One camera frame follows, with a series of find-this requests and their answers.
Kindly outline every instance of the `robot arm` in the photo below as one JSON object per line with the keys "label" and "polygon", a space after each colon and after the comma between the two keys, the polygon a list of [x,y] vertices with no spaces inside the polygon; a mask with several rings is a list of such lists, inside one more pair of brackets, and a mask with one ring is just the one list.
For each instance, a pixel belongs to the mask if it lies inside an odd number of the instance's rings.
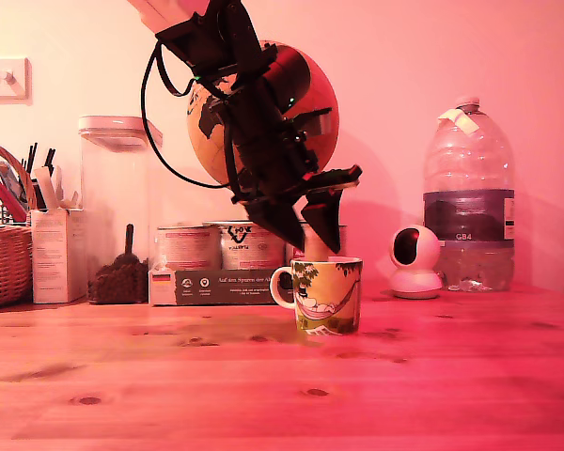
{"label": "robot arm", "polygon": [[153,33],[190,19],[196,11],[205,12],[209,0],[128,0],[138,10],[140,20]]}
{"label": "robot arm", "polygon": [[[154,23],[163,22],[155,19]],[[218,99],[211,112],[224,125],[232,202],[242,203],[251,221],[304,249],[305,235],[293,205],[305,195],[303,217],[337,253],[340,197],[344,188],[358,183],[361,169],[355,165],[319,172],[318,158],[306,147],[306,130],[320,123],[330,109],[284,118],[310,85],[309,66],[299,52],[286,46],[261,48],[240,0],[211,0],[203,15],[195,12],[190,19],[159,31],[156,38],[153,55],[166,85],[161,45]],[[230,74],[236,74],[236,80],[231,92],[224,93],[216,82]],[[241,177],[233,146],[244,165]]]}

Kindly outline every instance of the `mug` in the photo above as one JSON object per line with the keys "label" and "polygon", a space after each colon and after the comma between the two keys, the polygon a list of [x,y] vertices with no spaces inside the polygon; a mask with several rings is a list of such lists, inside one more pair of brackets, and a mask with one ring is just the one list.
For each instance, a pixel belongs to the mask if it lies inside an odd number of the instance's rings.
{"label": "mug", "polygon": [[[357,331],[361,303],[361,258],[330,257],[328,261],[293,259],[272,274],[270,291],[279,305],[295,312],[297,329],[314,335]],[[282,273],[292,276],[293,303],[280,295]]]}

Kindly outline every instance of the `cardboard box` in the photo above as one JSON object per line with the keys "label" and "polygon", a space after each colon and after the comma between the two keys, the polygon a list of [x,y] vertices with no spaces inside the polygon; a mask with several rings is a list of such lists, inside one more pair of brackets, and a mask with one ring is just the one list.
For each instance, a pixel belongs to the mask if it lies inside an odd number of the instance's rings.
{"label": "cardboard box", "polygon": [[[149,271],[150,305],[273,304],[274,270]],[[291,289],[281,289],[290,302]]]}
{"label": "cardboard box", "polygon": [[84,212],[31,212],[34,303],[68,303],[86,294]]}

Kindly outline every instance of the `security camera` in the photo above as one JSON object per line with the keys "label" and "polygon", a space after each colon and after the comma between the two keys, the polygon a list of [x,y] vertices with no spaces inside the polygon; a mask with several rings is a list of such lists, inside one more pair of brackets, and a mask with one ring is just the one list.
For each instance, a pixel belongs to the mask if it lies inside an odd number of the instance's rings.
{"label": "security camera", "polygon": [[406,299],[437,297],[443,284],[432,268],[440,252],[439,240],[429,228],[408,225],[398,230],[389,249],[391,261],[397,266],[389,281],[393,294]]}

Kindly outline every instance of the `plastic water bottle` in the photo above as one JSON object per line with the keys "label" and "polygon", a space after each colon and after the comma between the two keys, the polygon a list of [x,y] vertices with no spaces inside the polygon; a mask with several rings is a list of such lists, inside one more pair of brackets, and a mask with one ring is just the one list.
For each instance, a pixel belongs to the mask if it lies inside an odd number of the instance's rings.
{"label": "plastic water bottle", "polygon": [[445,288],[509,289],[514,274],[513,160],[508,139],[460,98],[439,117],[424,169],[424,224],[441,241]]}

